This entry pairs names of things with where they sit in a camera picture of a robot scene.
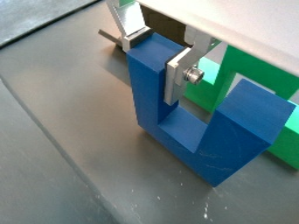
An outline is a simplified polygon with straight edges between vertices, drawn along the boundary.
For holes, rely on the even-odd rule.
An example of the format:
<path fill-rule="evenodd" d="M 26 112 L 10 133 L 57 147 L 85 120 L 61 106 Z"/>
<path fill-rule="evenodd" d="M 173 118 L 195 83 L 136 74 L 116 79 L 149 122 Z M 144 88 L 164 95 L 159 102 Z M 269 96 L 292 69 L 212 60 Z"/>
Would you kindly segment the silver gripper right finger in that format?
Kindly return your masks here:
<path fill-rule="evenodd" d="M 165 63 L 164 102 L 172 106 L 183 96 L 187 83 L 197 85 L 204 72 L 197 68 L 200 58 L 220 43 L 209 34 L 185 26 L 183 48 Z"/>

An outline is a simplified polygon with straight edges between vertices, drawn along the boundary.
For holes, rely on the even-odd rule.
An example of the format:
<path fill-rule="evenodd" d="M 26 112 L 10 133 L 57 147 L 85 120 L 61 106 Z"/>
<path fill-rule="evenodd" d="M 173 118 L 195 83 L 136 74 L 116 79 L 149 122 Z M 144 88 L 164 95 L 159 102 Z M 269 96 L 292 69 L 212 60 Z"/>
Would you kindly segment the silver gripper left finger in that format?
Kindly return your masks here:
<path fill-rule="evenodd" d="M 121 36 L 116 38 L 103 30 L 99 30 L 97 34 L 115 42 L 127 52 L 152 35 L 152 29 L 145 25 L 141 7 L 136 0 L 107 0 L 107 7 Z"/>

